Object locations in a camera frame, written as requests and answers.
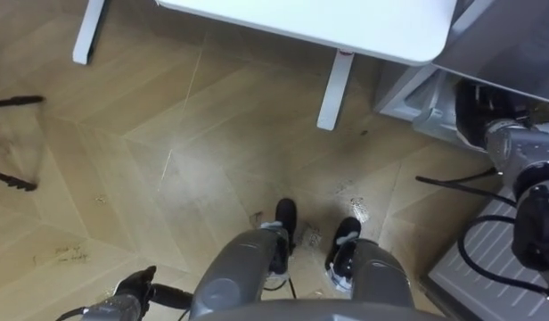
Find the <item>herringbone parquet floor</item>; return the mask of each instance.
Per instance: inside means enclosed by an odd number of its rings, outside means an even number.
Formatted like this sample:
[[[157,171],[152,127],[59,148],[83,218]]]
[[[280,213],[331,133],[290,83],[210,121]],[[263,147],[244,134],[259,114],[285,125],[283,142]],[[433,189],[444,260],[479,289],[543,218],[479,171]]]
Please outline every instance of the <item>herringbone parquet floor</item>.
[[[0,110],[0,170],[40,184],[0,184],[0,321],[55,319],[150,264],[157,281],[193,290],[283,196],[301,216],[299,296],[338,295],[322,257],[347,215],[415,279],[483,203],[414,182],[488,162],[371,113],[370,58],[325,132],[315,120],[331,48],[114,0],[92,64],[79,66],[70,56],[85,5],[0,0],[0,98],[47,97]],[[415,299],[435,310],[417,287]],[[153,306],[146,320],[176,318]]]

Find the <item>black wire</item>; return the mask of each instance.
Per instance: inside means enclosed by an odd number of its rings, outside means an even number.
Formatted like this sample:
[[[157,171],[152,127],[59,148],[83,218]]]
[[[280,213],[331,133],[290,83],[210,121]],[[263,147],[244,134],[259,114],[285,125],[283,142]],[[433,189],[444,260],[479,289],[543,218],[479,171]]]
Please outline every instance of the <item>black wire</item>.
[[[284,280],[280,285],[274,287],[274,288],[263,288],[263,290],[265,291],[277,291],[277,290],[281,290],[283,288],[283,286],[286,284],[286,280]]]
[[[540,294],[543,294],[545,296],[549,296],[549,289],[546,289],[542,286],[531,284],[524,281],[514,280],[508,277],[499,276],[492,272],[488,272],[486,269],[480,267],[477,263],[475,263],[471,257],[469,256],[469,253],[467,253],[465,247],[464,247],[464,241],[465,237],[468,234],[468,232],[475,227],[478,224],[485,223],[485,222],[502,222],[507,224],[514,224],[515,219],[514,218],[508,218],[505,216],[500,215],[485,215],[481,216],[479,218],[475,218],[473,221],[471,221],[468,226],[464,229],[464,233],[459,237],[457,240],[457,249],[459,251],[459,254],[461,257],[463,257],[464,262],[471,267],[475,272],[478,274],[484,276],[485,278],[489,280],[493,280],[495,282],[506,284],[514,287],[519,287],[528,291],[537,292]]]
[[[296,300],[296,291],[294,291],[294,284],[292,283],[292,279],[290,276],[289,276],[289,284],[291,285],[292,298]]]
[[[443,181],[445,183],[466,183],[466,182],[471,182],[475,179],[479,179],[479,178],[483,178],[483,177],[491,177],[493,175],[496,175],[498,174],[498,170],[496,170],[495,168],[490,168],[490,169],[487,169],[485,171],[483,171],[482,173],[479,173],[477,175],[472,175],[472,176],[469,176],[469,177],[463,177],[463,178],[458,178],[458,179],[450,179],[450,180],[447,180],[447,181]]]
[[[423,183],[427,183],[427,184],[438,185],[438,186],[443,186],[443,187],[446,187],[446,188],[452,188],[452,189],[462,191],[462,192],[466,192],[466,193],[473,193],[473,194],[476,194],[476,195],[487,196],[487,197],[490,197],[494,200],[503,202],[505,204],[508,204],[508,205],[516,208],[516,202],[513,201],[513,200],[510,200],[506,197],[500,196],[500,195],[495,194],[495,193],[483,191],[483,190],[480,190],[480,189],[477,189],[477,188],[473,188],[473,187],[464,186],[464,185],[459,184],[459,183],[470,182],[472,180],[479,179],[479,178],[482,178],[482,177],[489,177],[489,176],[492,176],[492,175],[495,175],[495,174],[497,174],[496,169],[491,168],[491,169],[488,169],[488,170],[486,170],[482,173],[479,173],[477,175],[473,175],[473,176],[470,176],[470,177],[459,178],[459,179],[452,179],[452,180],[447,180],[447,181],[441,181],[441,180],[431,179],[431,178],[427,178],[427,177],[415,177],[415,179],[419,182],[423,182]],[[481,223],[486,223],[486,222],[501,222],[501,223],[507,223],[507,224],[514,224],[516,222],[516,219],[501,216],[501,215],[485,215],[485,216],[482,216],[482,217],[479,217],[479,218],[475,218],[471,222],[469,222],[469,224],[467,225],[467,227],[464,229],[463,233],[461,234],[461,236],[457,240],[457,250],[459,251],[459,254],[463,258],[464,262],[469,267],[471,267],[475,272],[477,272],[479,275],[484,276],[485,278],[487,278],[489,280],[498,282],[500,284],[506,284],[506,285],[510,285],[510,286],[513,286],[513,287],[518,287],[518,288],[521,288],[521,289],[524,289],[524,290],[527,290],[527,291],[536,292],[538,294],[544,295],[549,300],[549,288],[544,288],[542,286],[539,286],[539,285],[536,285],[536,284],[531,284],[531,283],[528,283],[528,282],[525,282],[525,281],[514,280],[514,279],[511,279],[509,277],[496,275],[496,274],[494,274],[492,272],[489,272],[486,269],[480,267],[477,263],[475,263],[471,259],[471,257],[469,256],[469,253],[467,253],[467,250],[464,246],[466,235],[476,225],[481,224]]]
[[[62,320],[68,319],[69,317],[76,317],[76,316],[84,315],[85,310],[86,310],[86,307],[80,307],[80,308],[72,309],[69,312],[63,313],[59,318],[56,319],[56,321],[62,321]]]
[[[451,181],[440,181],[440,180],[437,180],[437,179],[431,179],[431,178],[427,178],[427,177],[419,177],[418,176],[418,177],[415,177],[415,179],[419,182],[423,182],[423,183],[427,183],[427,184],[431,184],[431,185],[437,185],[437,186],[442,186],[442,187],[446,187],[446,188],[451,188],[451,189],[454,189],[454,190],[457,190],[457,191],[462,191],[462,192],[466,192],[466,193],[473,193],[473,194],[480,195],[480,196],[487,196],[487,197],[490,197],[494,200],[498,200],[500,202],[508,204],[512,207],[516,207],[516,202],[515,201],[513,201],[511,199],[508,199],[506,197],[500,196],[496,193],[483,191],[483,190],[480,190],[478,188],[460,185],[460,184],[457,184],[457,183],[453,183]]]
[[[177,321],[182,321],[182,319],[185,317],[185,315],[187,314],[187,312],[189,312],[189,309],[186,309],[184,311],[184,313],[182,313],[182,315],[177,319]]]

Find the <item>tripod leg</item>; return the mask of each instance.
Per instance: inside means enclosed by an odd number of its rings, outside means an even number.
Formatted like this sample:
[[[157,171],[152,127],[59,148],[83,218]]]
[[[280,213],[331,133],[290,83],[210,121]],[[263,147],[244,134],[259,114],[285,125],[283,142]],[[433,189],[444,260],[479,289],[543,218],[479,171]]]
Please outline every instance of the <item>tripod leg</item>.
[[[0,173],[0,181],[7,183],[10,187],[23,189],[26,192],[35,191],[37,189],[37,184],[18,179],[17,177],[8,176],[3,173]]]
[[[45,100],[40,95],[14,96],[9,99],[0,100],[0,107],[21,106],[24,104],[41,103]]]

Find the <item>table leg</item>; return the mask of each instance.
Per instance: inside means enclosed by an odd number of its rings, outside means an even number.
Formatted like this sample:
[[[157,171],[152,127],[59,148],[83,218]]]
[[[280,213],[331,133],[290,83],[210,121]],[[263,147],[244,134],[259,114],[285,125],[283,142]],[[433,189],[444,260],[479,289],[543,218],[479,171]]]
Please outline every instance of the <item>table leg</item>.
[[[80,25],[77,43],[72,51],[72,61],[80,64],[88,64],[94,50],[94,39],[99,31],[102,11],[105,10],[106,0],[88,0],[85,16]]]
[[[326,85],[322,107],[316,125],[321,129],[333,130],[340,114],[342,97],[348,83],[349,70],[354,60],[353,53],[336,51],[336,58]]]
[[[386,62],[381,70],[373,109],[384,115],[412,121],[421,113],[421,106],[407,105],[409,95],[429,79],[437,67],[432,64],[422,67],[404,67]]]

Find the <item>metal frame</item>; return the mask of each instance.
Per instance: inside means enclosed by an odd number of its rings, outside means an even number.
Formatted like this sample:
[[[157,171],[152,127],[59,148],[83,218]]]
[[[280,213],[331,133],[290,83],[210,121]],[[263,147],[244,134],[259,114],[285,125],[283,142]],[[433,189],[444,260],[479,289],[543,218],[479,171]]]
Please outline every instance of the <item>metal frame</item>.
[[[72,61],[83,65],[90,62],[94,51],[94,41],[100,32],[101,18],[106,13],[106,2],[107,0],[88,0],[77,42],[72,51]],[[353,53],[336,51],[336,58],[332,65],[316,123],[321,129],[334,130],[336,127],[353,60]]]
[[[334,64],[328,78],[328,85],[326,85],[326,92],[324,93],[324,99],[322,100],[322,106],[318,114],[318,121],[316,122],[318,128],[334,130],[336,127],[353,61],[353,53],[341,50],[336,51]]]
[[[460,15],[451,26],[446,47],[458,39],[494,1],[474,0],[464,7],[462,12],[458,12]],[[385,115],[412,121],[420,114],[421,109],[407,106],[406,98],[437,70],[439,67],[434,62],[423,67],[406,67],[398,63],[387,62],[381,71],[374,110]]]
[[[88,0],[77,42],[72,50],[72,61],[83,65],[88,64],[94,50],[95,38],[100,30],[105,3],[106,0]]]
[[[45,98],[40,95],[14,96],[8,99],[0,100],[0,108],[41,103],[44,100]],[[0,181],[6,183],[9,187],[15,187],[17,189],[24,190],[26,192],[32,192],[37,189],[36,183],[31,183],[26,180],[9,176],[1,172],[0,172]]]
[[[443,290],[428,276],[421,278],[420,285],[425,296],[447,317],[455,320],[482,321],[479,316],[455,299],[449,292]]]

